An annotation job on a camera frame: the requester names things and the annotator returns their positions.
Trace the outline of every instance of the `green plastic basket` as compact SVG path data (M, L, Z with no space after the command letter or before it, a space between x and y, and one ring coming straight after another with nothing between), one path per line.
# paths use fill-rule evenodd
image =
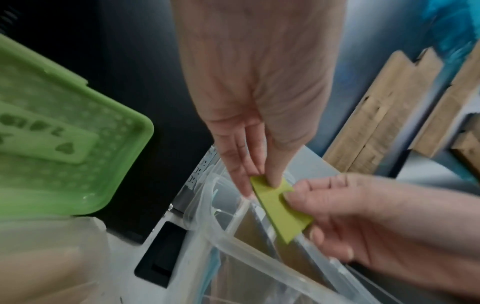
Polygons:
M154 126L87 84L0 35L0 216L88 214L110 202Z

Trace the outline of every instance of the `black object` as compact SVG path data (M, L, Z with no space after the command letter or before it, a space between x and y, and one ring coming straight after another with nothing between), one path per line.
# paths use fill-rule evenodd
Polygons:
M139 278L167 288L187 231L166 222L135 269Z
M213 143L184 81L170 0L0 0L1 16L1 32L155 124L110 204L93 214L143 243Z

